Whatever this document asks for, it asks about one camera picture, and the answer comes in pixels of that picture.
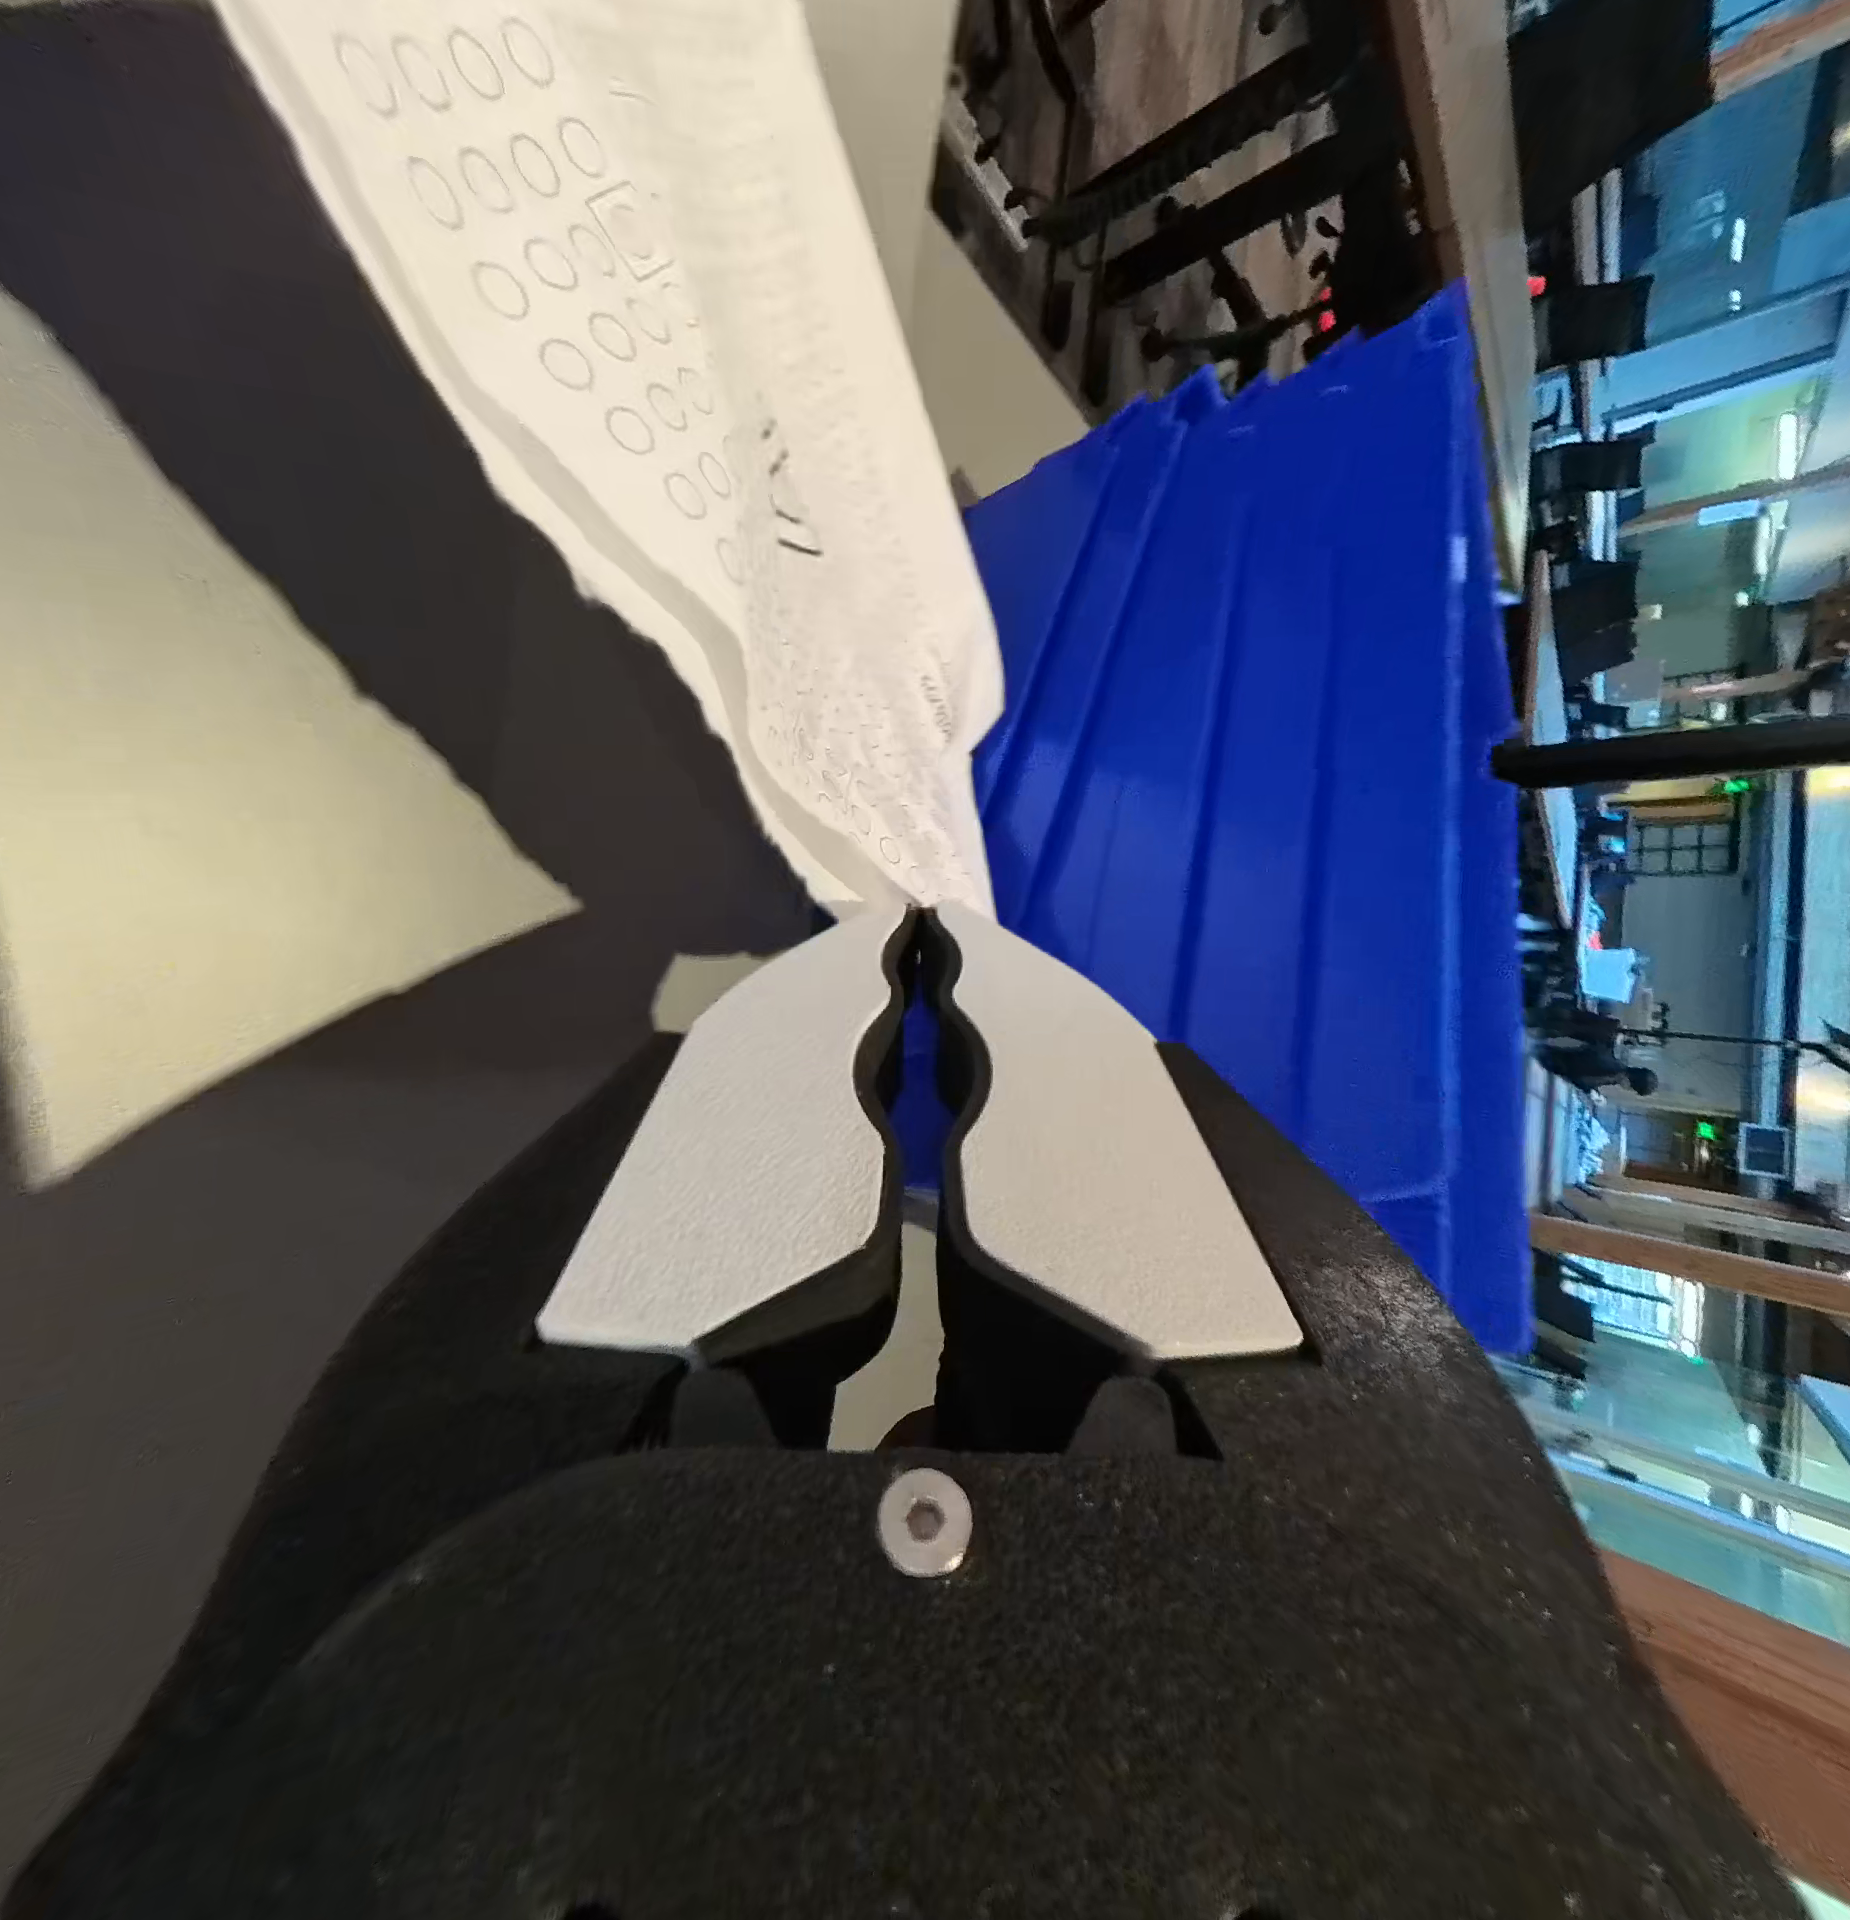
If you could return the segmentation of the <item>black pole with disc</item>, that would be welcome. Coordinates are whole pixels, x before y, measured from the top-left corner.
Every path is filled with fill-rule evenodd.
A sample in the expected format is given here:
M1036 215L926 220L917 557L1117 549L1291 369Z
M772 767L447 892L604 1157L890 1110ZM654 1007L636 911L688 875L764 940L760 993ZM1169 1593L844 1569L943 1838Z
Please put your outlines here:
M1491 771L1522 790L1621 787L1633 779L1750 778L1850 763L1850 714L1792 714L1704 730L1578 743L1501 743Z

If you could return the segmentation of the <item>nested blue plastic bins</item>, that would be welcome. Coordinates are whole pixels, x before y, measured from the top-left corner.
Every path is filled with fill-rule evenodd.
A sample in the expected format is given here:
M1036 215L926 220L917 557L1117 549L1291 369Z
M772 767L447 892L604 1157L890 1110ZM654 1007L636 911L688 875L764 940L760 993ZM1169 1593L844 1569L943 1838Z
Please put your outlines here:
M1193 1049L1491 1355L1534 1344L1517 794L1467 762L1421 307L1139 399L964 512L998 917Z

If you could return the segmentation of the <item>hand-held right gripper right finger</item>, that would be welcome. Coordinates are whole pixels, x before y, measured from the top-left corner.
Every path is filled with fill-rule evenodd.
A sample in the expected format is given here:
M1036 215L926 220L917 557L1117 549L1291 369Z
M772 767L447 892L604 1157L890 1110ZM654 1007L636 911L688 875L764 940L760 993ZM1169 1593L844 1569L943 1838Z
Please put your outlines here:
M1300 1319L1152 1028L971 906L920 932L951 1118L943 1246L1150 1371L1297 1355Z

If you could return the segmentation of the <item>white paper sheet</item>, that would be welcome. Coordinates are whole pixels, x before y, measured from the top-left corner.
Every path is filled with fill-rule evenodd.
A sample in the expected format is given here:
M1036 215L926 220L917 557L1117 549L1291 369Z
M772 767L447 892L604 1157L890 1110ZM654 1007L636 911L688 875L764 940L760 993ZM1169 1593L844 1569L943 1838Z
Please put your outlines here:
M994 915L987 588L803 3L219 3L498 495L808 894Z

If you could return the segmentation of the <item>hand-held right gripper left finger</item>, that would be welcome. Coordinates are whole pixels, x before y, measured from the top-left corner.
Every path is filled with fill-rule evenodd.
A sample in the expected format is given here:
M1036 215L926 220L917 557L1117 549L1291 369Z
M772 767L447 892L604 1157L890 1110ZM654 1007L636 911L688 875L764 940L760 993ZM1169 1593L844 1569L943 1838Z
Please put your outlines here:
M892 1306L882 1073L913 928L911 906L867 906L699 1013L539 1307L542 1344L734 1365Z

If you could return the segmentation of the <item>grey desk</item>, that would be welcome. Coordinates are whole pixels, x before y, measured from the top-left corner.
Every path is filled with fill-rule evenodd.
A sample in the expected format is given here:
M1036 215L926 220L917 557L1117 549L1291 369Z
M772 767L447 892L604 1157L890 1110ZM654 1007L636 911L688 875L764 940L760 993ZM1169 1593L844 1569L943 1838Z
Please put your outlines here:
M0 1690L133 1692L399 1259L811 906L218 17L0 6Z

